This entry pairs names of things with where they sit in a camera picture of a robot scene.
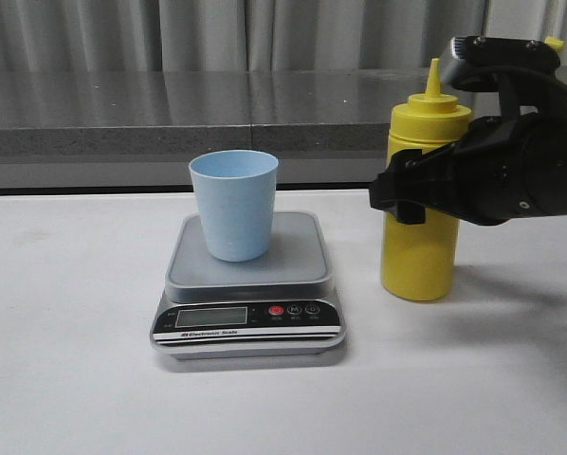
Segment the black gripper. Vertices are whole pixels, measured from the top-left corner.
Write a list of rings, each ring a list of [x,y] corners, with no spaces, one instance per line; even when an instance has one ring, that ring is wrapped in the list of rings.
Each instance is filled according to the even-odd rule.
[[[370,205],[406,225],[434,209],[479,226],[567,215],[567,118],[479,118],[460,139],[393,155]]]

